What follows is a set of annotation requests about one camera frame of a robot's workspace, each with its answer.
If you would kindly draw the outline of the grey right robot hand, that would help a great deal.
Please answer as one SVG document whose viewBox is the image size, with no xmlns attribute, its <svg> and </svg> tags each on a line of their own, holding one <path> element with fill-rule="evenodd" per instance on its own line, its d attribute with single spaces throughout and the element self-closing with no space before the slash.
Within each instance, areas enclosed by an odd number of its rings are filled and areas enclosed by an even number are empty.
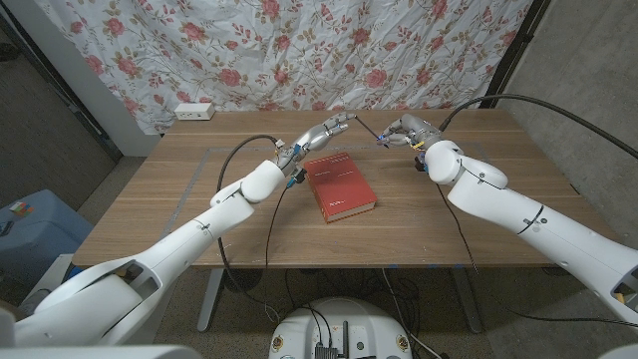
<svg viewBox="0 0 638 359">
<path fill-rule="evenodd" d="M 442 139 L 441 132 L 414 115 L 404 114 L 391 123 L 377 139 L 380 146 L 410 146 L 415 151 L 424 152 Z"/>
</svg>

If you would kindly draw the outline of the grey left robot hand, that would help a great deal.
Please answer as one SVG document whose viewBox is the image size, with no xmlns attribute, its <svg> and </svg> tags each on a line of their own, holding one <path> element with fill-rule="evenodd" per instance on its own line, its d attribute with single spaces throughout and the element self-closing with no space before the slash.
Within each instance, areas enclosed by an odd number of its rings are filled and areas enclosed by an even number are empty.
<svg viewBox="0 0 638 359">
<path fill-rule="evenodd" d="M 302 134 L 289 147 L 284 147 L 277 155 L 275 161 L 285 176 L 291 175 L 297 164 L 308 153 L 321 151 L 330 140 L 345 132 L 349 125 L 347 122 L 356 119 L 357 116 L 348 113 L 339 113 L 328 118 L 322 124 L 316 125 Z"/>
</svg>

